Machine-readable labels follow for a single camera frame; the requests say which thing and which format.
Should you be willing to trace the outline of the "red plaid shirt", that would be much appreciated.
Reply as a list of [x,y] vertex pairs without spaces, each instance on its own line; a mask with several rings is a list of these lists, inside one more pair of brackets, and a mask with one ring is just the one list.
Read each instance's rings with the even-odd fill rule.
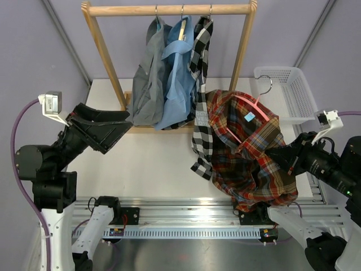
[[283,206],[298,197],[296,179],[282,170],[266,150],[285,146],[279,117],[262,103],[268,121],[243,100],[251,95],[226,90],[206,94],[213,136],[212,183],[229,195],[234,208],[255,210],[260,202]]

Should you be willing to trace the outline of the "pink hanger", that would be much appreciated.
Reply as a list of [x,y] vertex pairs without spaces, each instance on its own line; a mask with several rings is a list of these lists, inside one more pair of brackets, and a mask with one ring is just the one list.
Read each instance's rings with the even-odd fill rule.
[[274,114],[253,97],[241,91],[231,91],[222,101],[226,118],[225,130],[231,141],[242,144],[274,118]]

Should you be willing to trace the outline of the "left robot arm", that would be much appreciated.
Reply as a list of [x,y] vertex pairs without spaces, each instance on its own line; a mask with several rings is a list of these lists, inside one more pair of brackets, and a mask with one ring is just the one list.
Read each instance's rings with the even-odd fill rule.
[[132,127],[126,111],[102,111],[78,104],[51,145],[26,145],[11,154],[19,186],[32,183],[25,198],[41,224],[42,270],[92,270],[106,226],[125,222],[120,200],[100,196],[85,229],[72,241],[77,173],[65,168],[87,148],[107,153]]

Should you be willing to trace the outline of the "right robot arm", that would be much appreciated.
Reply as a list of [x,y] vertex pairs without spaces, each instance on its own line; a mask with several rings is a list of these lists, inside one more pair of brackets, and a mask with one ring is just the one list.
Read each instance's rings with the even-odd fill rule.
[[329,137],[314,132],[300,134],[292,143],[266,151],[272,161],[294,177],[309,173],[326,184],[328,203],[336,203],[350,217],[348,240],[314,227],[287,206],[264,204],[256,209],[257,220],[280,225],[303,248],[313,270],[360,270],[360,136],[348,139],[341,155],[324,150]]

